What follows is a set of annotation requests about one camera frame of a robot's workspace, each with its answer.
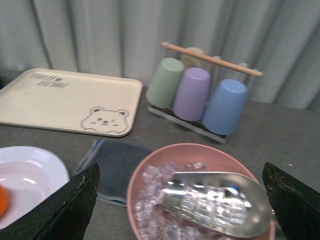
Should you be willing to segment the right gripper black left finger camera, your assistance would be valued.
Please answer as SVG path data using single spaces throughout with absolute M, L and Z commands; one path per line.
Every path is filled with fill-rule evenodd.
M 1 229 L 2 240 L 82 240 L 96 204 L 100 169 L 93 163 L 27 214 Z

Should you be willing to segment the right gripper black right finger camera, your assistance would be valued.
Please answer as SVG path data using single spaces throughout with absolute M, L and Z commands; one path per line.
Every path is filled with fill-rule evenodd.
M 287 240 L 320 238 L 320 193 L 266 162 L 262 180 L 276 220 Z

